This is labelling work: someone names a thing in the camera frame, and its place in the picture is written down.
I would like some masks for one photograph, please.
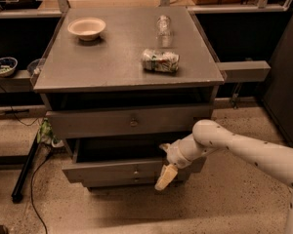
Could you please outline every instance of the desk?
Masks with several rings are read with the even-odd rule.
[[[172,20],[173,44],[165,50],[180,55],[174,74],[141,65],[145,48],[159,49],[160,15]],[[69,34],[68,24],[84,17],[106,22],[100,39]],[[154,182],[165,162],[158,144],[209,118],[223,83],[186,8],[95,8],[69,9],[34,90],[73,157],[63,168],[67,178],[96,187]]]

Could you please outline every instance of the desk top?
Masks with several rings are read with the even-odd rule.
[[[159,48],[156,22],[171,18],[174,31],[170,48]],[[79,18],[106,22],[100,39],[83,42],[67,31]],[[180,55],[174,73],[143,69],[144,49]],[[224,79],[211,57],[188,10],[183,7],[69,9],[34,90],[39,93],[121,91],[156,88],[214,86]]]

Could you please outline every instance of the concrete floor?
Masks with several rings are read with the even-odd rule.
[[[285,144],[265,109],[244,102],[234,110],[217,102],[213,119],[248,137]],[[30,115],[22,118],[30,123]],[[26,127],[12,117],[0,118],[0,155],[26,152],[38,123]],[[32,170],[43,161],[39,148]],[[71,160],[56,153],[37,173],[34,203],[52,234],[254,234],[284,231],[291,192],[251,165],[219,150],[208,156],[198,174],[186,183],[156,192],[153,185],[93,189],[70,184],[62,165]],[[30,203],[30,170],[19,204],[11,194],[21,170],[0,170],[0,224],[10,233],[45,233]]]

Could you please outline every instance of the drawer handle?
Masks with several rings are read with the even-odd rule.
[[[138,121],[135,118],[132,118],[130,121],[130,127],[137,127],[138,126]]]

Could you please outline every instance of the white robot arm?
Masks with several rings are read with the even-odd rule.
[[[211,120],[198,121],[191,135],[172,144],[162,144],[161,148],[167,153],[169,165],[163,167],[155,184],[156,190],[163,190],[177,175],[178,169],[219,148],[225,148],[293,188],[293,148],[236,135]],[[285,234],[293,234],[293,194]]]

